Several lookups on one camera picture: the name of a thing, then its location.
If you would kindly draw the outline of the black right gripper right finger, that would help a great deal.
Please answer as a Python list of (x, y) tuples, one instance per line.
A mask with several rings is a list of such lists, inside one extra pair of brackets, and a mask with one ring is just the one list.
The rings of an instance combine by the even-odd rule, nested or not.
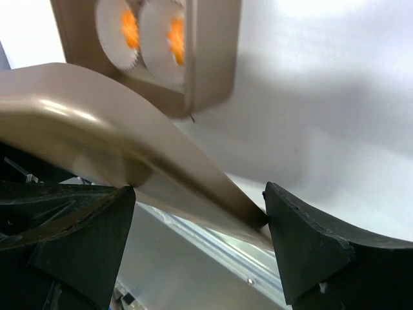
[(344, 222), (275, 183), (263, 196), (293, 309), (412, 309), (412, 242)]

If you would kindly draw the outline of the white paper cupcake liner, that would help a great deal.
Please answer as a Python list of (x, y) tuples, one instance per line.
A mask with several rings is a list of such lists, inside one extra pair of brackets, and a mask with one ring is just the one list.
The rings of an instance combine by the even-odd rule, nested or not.
[(99, 43), (110, 62), (123, 71), (136, 65), (139, 52), (128, 47), (121, 31), (121, 16), (125, 10), (133, 11), (127, 1), (98, 1), (95, 8)]
[(185, 16), (184, 1), (147, 1), (139, 16), (139, 40), (149, 72), (171, 89), (181, 89), (185, 66), (178, 64), (168, 38), (175, 19)]

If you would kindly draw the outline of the aluminium frame rail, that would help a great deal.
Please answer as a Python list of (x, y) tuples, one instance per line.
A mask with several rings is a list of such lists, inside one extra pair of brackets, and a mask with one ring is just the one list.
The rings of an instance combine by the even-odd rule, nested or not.
[(275, 254), (136, 204), (118, 282), (142, 309), (288, 309)]

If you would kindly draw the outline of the gold square tin box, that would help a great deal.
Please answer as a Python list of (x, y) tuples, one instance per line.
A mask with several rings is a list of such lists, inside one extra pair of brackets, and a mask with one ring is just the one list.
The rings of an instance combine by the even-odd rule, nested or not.
[[(170, 118), (185, 118), (226, 100), (236, 71), (240, 1), (185, 2), (185, 73), (179, 90), (160, 83), (147, 69), (140, 49), (136, 65), (119, 70), (104, 53), (97, 36), (98, 1), (52, 1), (66, 61), (137, 92)], [(127, 1), (139, 27), (147, 1)]]

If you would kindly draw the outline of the gold tin lid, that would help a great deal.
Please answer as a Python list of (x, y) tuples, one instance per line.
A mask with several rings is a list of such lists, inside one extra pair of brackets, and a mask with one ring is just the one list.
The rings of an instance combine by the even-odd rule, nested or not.
[(162, 112), (66, 63), (1, 73), (1, 141), (140, 203), (272, 250), (266, 214)]

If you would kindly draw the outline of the orange swirl cookie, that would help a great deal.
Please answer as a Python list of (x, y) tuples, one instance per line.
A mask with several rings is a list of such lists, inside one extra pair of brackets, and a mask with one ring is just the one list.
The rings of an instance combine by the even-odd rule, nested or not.
[(121, 31), (129, 48), (139, 50), (139, 27), (133, 11), (125, 10), (121, 16)]
[(182, 17), (171, 21), (167, 38), (176, 63), (183, 66), (185, 64), (185, 20)]

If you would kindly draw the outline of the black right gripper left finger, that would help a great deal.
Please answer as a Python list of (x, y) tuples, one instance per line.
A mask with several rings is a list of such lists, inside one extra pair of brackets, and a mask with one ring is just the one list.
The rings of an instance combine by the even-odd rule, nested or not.
[(1, 182), (1, 308), (108, 309), (131, 187)]

